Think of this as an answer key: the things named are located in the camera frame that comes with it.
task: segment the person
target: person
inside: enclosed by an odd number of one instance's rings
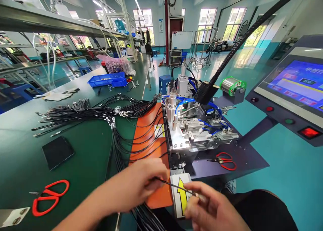
[[[53,231],[95,230],[104,217],[128,212],[145,202],[164,185],[154,177],[167,180],[168,172],[160,158],[136,161],[96,188]],[[185,183],[184,188],[200,195],[190,197],[185,210],[185,217],[191,219],[194,231],[297,230],[284,203],[268,192],[257,190],[256,195],[251,191],[232,198],[234,194],[227,197],[203,182]],[[161,223],[174,224],[172,228],[165,227],[166,230],[182,230],[175,220],[170,221],[168,216],[171,215],[165,209],[153,211],[158,218],[162,214]]]

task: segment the red button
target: red button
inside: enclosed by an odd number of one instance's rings
[[[305,135],[307,138],[309,138],[309,139],[312,139],[312,138],[314,138],[314,137],[316,137],[317,135],[319,135],[320,133],[319,132],[317,132],[317,131],[315,131],[314,129],[312,129],[312,128],[305,128],[305,129],[303,129],[302,131],[301,131],[301,133],[303,134],[303,135]]]

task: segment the red scissors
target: red scissors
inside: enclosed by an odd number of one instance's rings
[[[230,170],[230,171],[234,171],[237,168],[237,165],[232,161],[232,156],[229,155],[226,152],[218,153],[215,156],[215,159],[210,159],[208,161],[218,162],[221,165],[221,167],[223,167],[224,169]],[[228,167],[228,165],[230,165],[230,164],[226,164],[226,163],[233,163],[234,164],[234,167],[233,168],[230,168],[230,167]]]
[[[59,184],[59,183],[65,183],[66,184],[65,191],[63,191],[62,193],[56,193],[56,192],[51,191],[51,190],[48,189],[49,187],[52,187],[52,186],[54,186],[56,184]],[[60,180],[60,181],[56,181],[56,182],[54,182],[52,184],[49,184],[49,185],[45,186],[45,190],[43,192],[41,192],[41,193],[39,193],[39,192],[30,192],[30,194],[36,194],[38,196],[36,199],[34,199],[34,202],[33,202],[33,215],[36,216],[36,217],[40,217],[40,216],[43,216],[43,215],[49,213],[51,210],[53,210],[54,207],[56,207],[56,205],[57,205],[57,203],[59,201],[59,197],[65,195],[65,193],[67,192],[69,187],[70,187],[70,183],[67,180]],[[41,196],[44,193],[49,194],[49,196]],[[43,201],[43,200],[54,200],[55,203],[53,204],[53,206],[51,206],[46,211],[38,212],[38,210],[37,210],[38,201]]]

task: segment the orange mat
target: orange mat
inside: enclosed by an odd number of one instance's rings
[[[137,125],[138,126],[146,126],[146,125],[150,124],[155,119],[156,115],[159,112],[160,112],[160,114],[157,117],[154,125],[163,124],[164,120],[162,118],[162,116],[163,116],[162,109],[160,109],[161,105],[162,105],[161,103],[157,103],[156,106],[154,108],[152,108],[145,116],[138,119]],[[142,136],[144,133],[146,133],[148,131],[148,129],[150,127],[151,126],[144,127],[144,128],[136,127],[136,132],[135,132],[135,137],[134,138],[138,138],[138,137]],[[154,132],[155,132],[155,126],[153,126],[151,128],[151,130],[145,136],[143,136],[140,139],[135,140],[134,142],[135,143],[141,143],[141,142],[149,139],[149,137],[152,136],[154,134]],[[147,147],[150,143],[152,143],[153,140],[154,140],[154,136],[149,141],[147,141],[145,143],[138,144],[138,145],[132,145],[131,151],[134,152],[134,151],[141,150],[141,149]],[[147,155],[148,153],[151,153],[157,146],[159,146],[165,140],[166,140],[165,137],[158,138],[148,149],[146,149],[145,151],[143,151],[141,153],[131,155],[130,159],[131,160],[132,159],[138,159],[138,158],[141,158],[141,157]],[[156,149],[151,155],[147,156],[147,158],[159,158],[166,151],[167,151],[167,146],[166,146],[166,143],[164,143],[158,149]],[[166,165],[167,169],[169,170],[169,163],[168,163],[167,154],[164,155],[161,159],[162,159],[163,163]],[[163,185],[162,188],[158,189],[155,193],[153,193],[148,198],[146,203],[152,209],[173,205],[171,187],[169,185]]]

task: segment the green button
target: green button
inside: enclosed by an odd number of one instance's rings
[[[294,123],[295,123],[295,121],[294,121],[293,119],[289,119],[289,118],[287,118],[287,119],[285,119],[285,123],[286,123],[286,124],[294,124]]]

